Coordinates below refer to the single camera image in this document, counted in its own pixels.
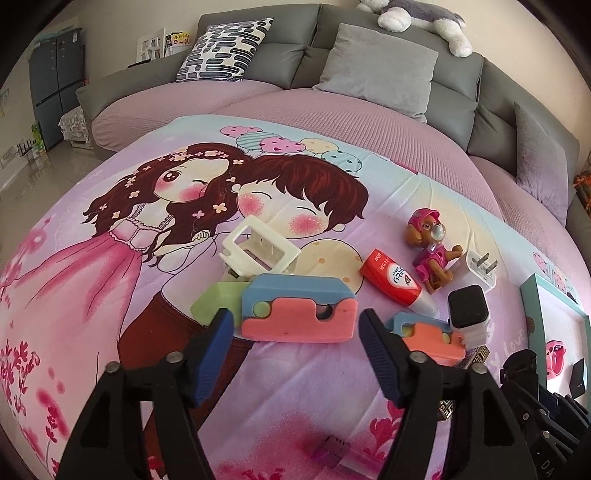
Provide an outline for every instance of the black watch face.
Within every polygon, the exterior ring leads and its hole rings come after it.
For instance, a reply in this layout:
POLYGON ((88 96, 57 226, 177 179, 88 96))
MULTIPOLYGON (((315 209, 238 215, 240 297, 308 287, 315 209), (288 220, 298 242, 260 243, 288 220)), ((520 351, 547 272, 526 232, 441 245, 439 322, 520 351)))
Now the black watch face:
POLYGON ((449 318, 455 328, 478 325, 488 318, 488 306, 480 285, 452 291, 447 297, 449 318))

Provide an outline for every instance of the toothpaste tube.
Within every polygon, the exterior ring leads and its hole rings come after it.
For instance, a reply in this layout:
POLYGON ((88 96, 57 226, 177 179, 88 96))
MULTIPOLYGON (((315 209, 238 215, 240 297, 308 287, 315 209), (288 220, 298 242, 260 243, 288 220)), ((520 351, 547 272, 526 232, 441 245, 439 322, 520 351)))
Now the toothpaste tube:
POLYGON ((359 271, 388 297, 413 312, 427 317, 436 317, 439 313, 429 292, 380 250, 374 249, 359 271))

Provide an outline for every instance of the green toy block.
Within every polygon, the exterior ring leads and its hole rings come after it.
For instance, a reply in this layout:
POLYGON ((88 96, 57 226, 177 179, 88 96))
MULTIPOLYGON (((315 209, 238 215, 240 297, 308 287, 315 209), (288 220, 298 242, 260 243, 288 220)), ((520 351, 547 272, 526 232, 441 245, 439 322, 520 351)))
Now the green toy block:
POLYGON ((234 327, 242 324, 242 292, 251 282, 220 281, 214 283, 191 306, 197 323, 209 326, 218 309, 228 309, 234 315, 234 327))

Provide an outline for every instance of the gray sofa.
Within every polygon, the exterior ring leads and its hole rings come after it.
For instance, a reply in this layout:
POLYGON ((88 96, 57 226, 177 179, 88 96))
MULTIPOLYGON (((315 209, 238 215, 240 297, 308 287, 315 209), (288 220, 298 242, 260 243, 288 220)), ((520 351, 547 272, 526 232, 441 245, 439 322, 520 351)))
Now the gray sofa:
MULTIPOLYGON (((203 15, 196 37, 208 25, 263 17, 273 17, 274 23, 246 70, 246 79, 284 90, 312 87, 319 81, 341 23, 395 35, 439 52, 427 123, 451 138, 467 155, 483 158, 515 175, 517 101, 564 148, 570 181, 578 173, 578 140, 536 98, 480 54, 458 59, 450 54, 443 39, 419 28, 391 33, 378 27, 377 15, 358 10, 320 4, 276 5, 203 15)), ((93 123, 118 101, 174 82, 185 56, 181 53, 121 70, 77 91, 98 158, 105 160, 115 151, 97 144, 92 135, 93 123)), ((154 128, 170 120, 162 119, 158 124, 155 119, 154 128)), ((569 207, 567 229, 591 267, 591 222, 578 201, 569 207)))

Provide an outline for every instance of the white claw clip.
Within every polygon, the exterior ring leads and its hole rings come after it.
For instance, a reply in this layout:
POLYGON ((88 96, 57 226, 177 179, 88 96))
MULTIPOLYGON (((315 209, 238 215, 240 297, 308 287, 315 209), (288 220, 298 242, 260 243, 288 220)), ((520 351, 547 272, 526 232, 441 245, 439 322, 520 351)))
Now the white claw clip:
POLYGON ((287 238, 261 222, 254 215, 246 217, 223 240, 222 260, 240 277, 251 278, 262 273, 293 274, 301 250, 287 238), (247 229, 248 240, 236 243, 247 229))

